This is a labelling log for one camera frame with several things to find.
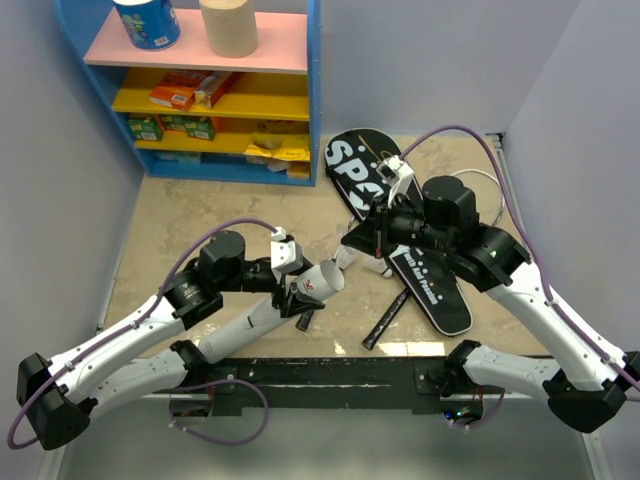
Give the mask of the white shuttlecock tube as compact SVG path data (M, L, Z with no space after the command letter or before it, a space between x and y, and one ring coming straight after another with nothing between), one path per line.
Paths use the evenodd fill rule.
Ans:
M313 268L298 275L290 284L304 294L325 303L344 289L342 271L331 260L323 260ZM269 304L270 297L257 303L242 315L203 337L198 349L208 363L215 364L241 350L271 331L284 325L291 318L282 318L280 312Z

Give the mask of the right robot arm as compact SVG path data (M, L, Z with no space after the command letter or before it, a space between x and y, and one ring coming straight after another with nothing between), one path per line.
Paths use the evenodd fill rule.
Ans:
M628 402L639 379L639 355L598 335L562 299L544 287L541 270L507 231L479 219L475 193L452 176L423 184L420 208L373 199L368 216L342 244L381 258L398 246L443 254L455 276L487 294L520 320L550 358L498 352L465 340L446 358L442 393L499 387L547 403L564 424L592 433Z

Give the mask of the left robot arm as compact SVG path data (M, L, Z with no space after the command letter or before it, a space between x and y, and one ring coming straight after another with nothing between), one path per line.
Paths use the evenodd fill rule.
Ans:
M177 261L136 311L95 337L46 358L34 353L18 367L18 417L35 442L60 448L107 411L161 390L196 392L207 368L292 318L325 307L344 287L331 260L312 264L281 227L272 227L270 254L249 260L244 237L222 225L203 235ZM175 341L144 360L151 347L188 331L224 306L226 292L264 299L200 341Z

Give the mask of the black shaft badminton racket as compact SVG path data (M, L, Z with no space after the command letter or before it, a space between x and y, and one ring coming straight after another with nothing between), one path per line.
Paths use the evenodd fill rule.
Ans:
M296 328L298 330L302 331L302 332L306 332L308 327L309 327L309 324L311 322L311 319L312 319L313 315L314 315L314 311L308 311L308 312L303 313L299 317L299 319L298 319L298 321L296 323Z

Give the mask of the white badminton racket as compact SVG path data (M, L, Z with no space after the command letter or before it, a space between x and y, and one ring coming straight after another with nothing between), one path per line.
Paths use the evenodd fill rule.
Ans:
M493 174L476 168L461 169L451 173L451 176L458 178L459 180L471 181L471 186L475 187L480 186L483 188L492 185L494 192L490 195L491 199L481 201L480 218L493 226L497 225L506 208L503 191L497 178ZM386 311L382 314L381 318L377 321L376 325L362 340L361 344L364 348L369 351L373 350L382 335L394 322L394 319L409 299L409 296L410 294L407 288L396 296Z

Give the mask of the black racket cover bag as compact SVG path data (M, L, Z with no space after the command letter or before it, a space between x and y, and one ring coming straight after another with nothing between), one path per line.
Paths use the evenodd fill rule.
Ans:
M372 200L387 197L390 186L376 172L388 157L401 153L388 134L359 128L330 138L324 148L325 172L358 222L366 219ZM458 282L439 251L410 245L398 223L389 229L385 261L414 297L434 328L454 337L471 329L473 317Z

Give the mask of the yellow snack bag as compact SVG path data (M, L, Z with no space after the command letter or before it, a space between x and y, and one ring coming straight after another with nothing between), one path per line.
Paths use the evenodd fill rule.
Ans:
M311 173L308 135L254 133L244 155L271 171L286 171L291 178L307 178Z

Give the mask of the green box right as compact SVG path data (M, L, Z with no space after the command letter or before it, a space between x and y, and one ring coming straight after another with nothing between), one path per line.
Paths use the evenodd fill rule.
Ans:
M184 117L184 127L191 138L213 141L216 135L216 127L211 117Z

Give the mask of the blue shelf unit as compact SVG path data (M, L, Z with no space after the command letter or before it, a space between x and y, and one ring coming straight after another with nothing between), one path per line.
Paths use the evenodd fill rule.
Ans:
M320 5L59 1L58 22L125 143L153 177L312 186Z

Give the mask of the green box middle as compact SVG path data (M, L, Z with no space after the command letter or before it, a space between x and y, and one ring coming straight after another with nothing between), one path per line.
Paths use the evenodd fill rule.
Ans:
M185 117L182 115L159 115L158 119L166 131L186 132Z

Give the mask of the red white box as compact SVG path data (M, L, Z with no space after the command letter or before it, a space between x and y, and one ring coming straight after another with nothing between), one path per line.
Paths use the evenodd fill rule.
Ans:
M236 72L214 71L206 76L194 93L196 105L211 109L237 80Z

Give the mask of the orange box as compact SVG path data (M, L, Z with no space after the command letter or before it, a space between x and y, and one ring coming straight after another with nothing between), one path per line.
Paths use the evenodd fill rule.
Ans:
M206 70L168 70L148 94L150 102L188 111L195 104L195 92L209 75Z

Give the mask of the brown paper roll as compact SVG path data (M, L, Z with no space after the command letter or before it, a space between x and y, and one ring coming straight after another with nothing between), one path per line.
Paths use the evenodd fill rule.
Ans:
M226 58L251 55L258 47L255 5L249 0L200 1L210 49Z

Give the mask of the blue snack canister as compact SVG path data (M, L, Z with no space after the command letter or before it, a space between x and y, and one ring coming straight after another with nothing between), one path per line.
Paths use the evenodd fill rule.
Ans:
M115 0L113 4L135 47L158 51L179 39L181 29L170 0Z

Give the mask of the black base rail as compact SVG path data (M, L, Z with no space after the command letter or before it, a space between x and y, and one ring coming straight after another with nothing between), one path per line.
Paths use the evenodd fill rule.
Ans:
M440 394L470 397L470 383L445 384L442 357L228 358L201 365L175 388L216 380L255 385L275 409L382 409L441 412Z

